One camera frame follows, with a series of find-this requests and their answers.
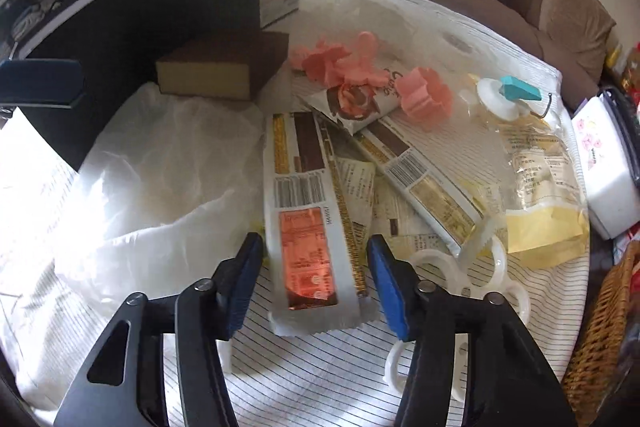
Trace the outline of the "wicker basket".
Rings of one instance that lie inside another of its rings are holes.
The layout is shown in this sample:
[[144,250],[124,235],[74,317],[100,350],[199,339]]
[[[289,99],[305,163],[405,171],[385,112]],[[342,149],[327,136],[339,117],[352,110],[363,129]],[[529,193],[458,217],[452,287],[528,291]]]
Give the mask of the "wicker basket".
[[628,244],[587,308],[562,379],[579,426],[639,424],[639,243]]

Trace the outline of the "black and white storage box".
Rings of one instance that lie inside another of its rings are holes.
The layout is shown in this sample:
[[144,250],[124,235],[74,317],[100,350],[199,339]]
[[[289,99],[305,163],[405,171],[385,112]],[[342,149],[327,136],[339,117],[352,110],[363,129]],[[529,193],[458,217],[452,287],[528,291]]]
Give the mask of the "black and white storage box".
[[85,94],[72,109],[26,108],[24,115],[70,167],[80,167],[98,134],[156,61],[183,43],[223,30],[259,30],[291,14],[298,0],[72,0],[48,15],[17,48],[21,58],[81,64]]

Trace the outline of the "crumpled white plastic bag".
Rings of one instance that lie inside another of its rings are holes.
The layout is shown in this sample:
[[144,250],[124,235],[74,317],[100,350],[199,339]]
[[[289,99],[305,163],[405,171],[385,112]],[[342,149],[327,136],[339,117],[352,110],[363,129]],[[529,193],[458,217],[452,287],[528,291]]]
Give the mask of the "crumpled white plastic bag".
[[177,294],[264,225],[265,116],[147,83],[96,138],[72,186],[55,273],[104,317]]

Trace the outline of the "long white barcode wrapper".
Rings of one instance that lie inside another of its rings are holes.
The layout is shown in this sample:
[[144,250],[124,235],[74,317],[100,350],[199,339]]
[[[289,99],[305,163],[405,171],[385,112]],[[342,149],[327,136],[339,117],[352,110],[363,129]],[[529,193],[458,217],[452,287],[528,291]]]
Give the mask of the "long white barcode wrapper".
[[492,235],[488,211],[390,118],[373,121],[352,139],[454,257],[471,261],[483,250]]

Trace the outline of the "yellow brown sponge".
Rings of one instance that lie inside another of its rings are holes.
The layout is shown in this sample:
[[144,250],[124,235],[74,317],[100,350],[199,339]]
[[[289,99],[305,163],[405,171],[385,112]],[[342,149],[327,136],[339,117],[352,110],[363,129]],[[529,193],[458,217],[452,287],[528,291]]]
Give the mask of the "yellow brown sponge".
[[252,101],[288,58],[288,34],[228,30],[192,39],[156,61],[163,94]]

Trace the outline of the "white snack wrapper orange label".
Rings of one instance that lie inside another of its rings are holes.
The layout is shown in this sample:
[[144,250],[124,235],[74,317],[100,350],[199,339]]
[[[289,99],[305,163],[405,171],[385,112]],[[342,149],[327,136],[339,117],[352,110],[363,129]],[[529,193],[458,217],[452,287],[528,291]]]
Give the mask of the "white snack wrapper orange label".
[[273,332],[305,336],[376,319],[364,233],[350,219],[330,132],[316,115],[268,117],[264,189]]

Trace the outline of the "clear bag with yellow bottom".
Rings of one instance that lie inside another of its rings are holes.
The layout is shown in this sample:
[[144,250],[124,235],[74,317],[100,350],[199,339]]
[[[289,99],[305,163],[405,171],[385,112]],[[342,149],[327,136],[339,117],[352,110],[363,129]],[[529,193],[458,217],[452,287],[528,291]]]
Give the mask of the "clear bag with yellow bottom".
[[589,220],[568,134],[552,92],[508,101],[500,78],[473,75],[477,115],[498,141],[506,250],[529,269],[551,269],[582,257]]

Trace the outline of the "pink flower cookie cutter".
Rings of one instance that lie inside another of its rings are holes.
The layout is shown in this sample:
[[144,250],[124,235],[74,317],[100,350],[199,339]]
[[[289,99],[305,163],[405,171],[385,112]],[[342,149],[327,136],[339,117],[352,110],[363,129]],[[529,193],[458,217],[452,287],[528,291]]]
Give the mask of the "pink flower cookie cutter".
[[384,88],[390,82],[390,73],[375,66],[377,55],[378,37],[371,31],[361,31],[355,51],[335,63],[335,72],[349,86]]
[[452,114],[452,92],[434,69],[411,69],[396,81],[396,90],[402,111],[423,129],[436,128]]
[[350,54],[352,51],[344,43],[319,38],[314,46],[294,46],[290,49],[288,64],[292,69],[303,72],[309,80],[329,89],[341,86],[344,82],[344,75],[337,72],[336,64]]

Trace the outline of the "teal clip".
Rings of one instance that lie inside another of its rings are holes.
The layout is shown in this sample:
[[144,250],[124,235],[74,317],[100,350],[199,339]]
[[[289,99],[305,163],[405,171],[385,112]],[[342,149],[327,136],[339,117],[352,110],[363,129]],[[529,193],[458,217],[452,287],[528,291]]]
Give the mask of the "teal clip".
[[537,87],[518,77],[503,76],[500,78],[500,83],[499,92],[510,102],[542,100],[541,92]]

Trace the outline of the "white striped table cloth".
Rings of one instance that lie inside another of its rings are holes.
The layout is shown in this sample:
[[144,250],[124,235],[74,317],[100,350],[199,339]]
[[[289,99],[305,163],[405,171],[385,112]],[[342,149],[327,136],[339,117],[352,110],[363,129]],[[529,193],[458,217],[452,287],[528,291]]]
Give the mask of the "white striped table cloth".
[[[570,194],[559,210],[585,220],[584,177],[561,75],[475,20],[427,0],[300,0],[282,24],[309,46],[378,36],[378,64],[394,77],[423,66],[451,90],[454,109],[416,124],[395,109],[331,139],[347,200],[372,212],[358,239],[382,234],[407,259],[449,257],[469,235],[478,258],[468,286],[503,289],[556,375],[565,372],[587,290],[588,249],[522,260],[504,221],[548,225],[544,193]],[[212,273],[250,230],[269,233],[281,209],[319,191],[318,176],[268,171],[266,127],[307,110],[326,90],[283,66],[255,103],[179,98],[147,83],[71,172],[16,114],[1,133],[1,184],[17,199],[2,213],[1,349],[29,412],[51,424],[103,327],[125,297],[162,297]],[[227,377],[244,426],[387,426],[399,395],[383,379],[394,336],[380,309],[321,332],[279,320],[267,260]]]

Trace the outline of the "brown chocolate snack packet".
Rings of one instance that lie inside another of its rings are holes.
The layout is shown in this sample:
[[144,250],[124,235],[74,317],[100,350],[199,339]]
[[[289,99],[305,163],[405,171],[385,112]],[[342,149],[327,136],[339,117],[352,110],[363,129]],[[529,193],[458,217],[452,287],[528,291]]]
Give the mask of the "brown chocolate snack packet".
[[395,83],[409,69],[399,62],[393,62],[385,70],[390,74],[390,81],[383,88],[342,84],[304,95],[303,104],[354,135],[373,121],[392,113],[400,105]]

